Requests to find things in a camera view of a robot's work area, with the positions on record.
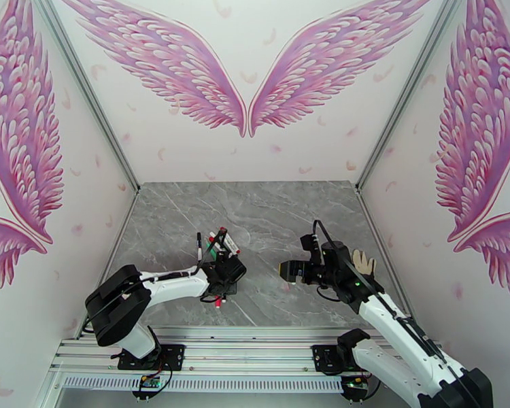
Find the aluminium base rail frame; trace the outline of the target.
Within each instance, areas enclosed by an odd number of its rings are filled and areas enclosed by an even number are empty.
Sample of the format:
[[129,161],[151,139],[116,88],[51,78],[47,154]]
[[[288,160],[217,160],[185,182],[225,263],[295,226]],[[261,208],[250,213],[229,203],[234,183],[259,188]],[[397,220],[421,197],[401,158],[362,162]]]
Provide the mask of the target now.
[[[57,388],[65,374],[96,375],[183,375],[225,376],[327,376],[314,367],[312,345],[336,345],[340,330],[334,328],[166,328],[158,330],[160,344],[184,345],[180,371],[124,371],[118,369],[118,359],[111,359],[122,348],[99,347],[92,335],[65,339],[51,362],[50,373]],[[349,375],[368,375],[350,373]],[[371,374],[369,393],[377,389],[377,379]]]

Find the small circuit board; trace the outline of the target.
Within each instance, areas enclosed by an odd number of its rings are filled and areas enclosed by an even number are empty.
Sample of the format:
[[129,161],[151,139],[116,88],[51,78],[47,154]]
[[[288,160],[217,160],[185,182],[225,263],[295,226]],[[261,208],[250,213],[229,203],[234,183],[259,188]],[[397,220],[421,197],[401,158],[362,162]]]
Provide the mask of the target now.
[[132,395],[139,401],[148,401],[162,391],[164,384],[160,374],[142,375]]
[[371,374],[341,376],[340,378],[342,388],[341,395],[346,400],[359,402],[368,397]]

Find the aluminium corner post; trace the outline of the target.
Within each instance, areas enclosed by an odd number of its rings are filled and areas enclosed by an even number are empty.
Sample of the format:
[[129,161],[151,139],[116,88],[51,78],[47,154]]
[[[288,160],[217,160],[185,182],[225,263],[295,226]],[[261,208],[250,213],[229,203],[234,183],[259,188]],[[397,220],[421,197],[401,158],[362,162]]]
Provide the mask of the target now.
[[108,117],[95,93],[94,88],[89,80],[87,72],[82,66],[81,60],[71,43],[71,40],[65,30],[65,27],[58,15],[52,0],[32,0],[38,12],[41,14],[44,23],[49,29],[53,36],[66,65],[68,66],[71,75],[74,78],[76,86],[80,89],[80,92],[89,108],[90,113],[95,119],[97,126],[102,132],[106,139],[109,147],[111,148],[118,164],[120,165],[123,173],[126,175],[127,181],[134,190],[135,194],[138,194],[141,188],[139,180],[126,158],[126,155],[121,148],[118,138],[114,134],[112,125],[110,124]]
[[400,94],[392,107],[390,115],[384,124],[381,135],[376,141],[375,147],[373,148],[370,157],[355,184],[355,190],[358,196],[362,195],[374,168],[377,166],[380,158],[384,155],[388,142],[397,124],[407,109],[415,91],[420,86],[422,76],[430,64],[447,26],[451,22],[451,19],[454,17],[456,10],[462,1],[463,0],[443,0],[437,15],[433,20],[432,26],[430,27],[428,35],[422,44],[420,52],[413,63],[411,71],[409,72]]

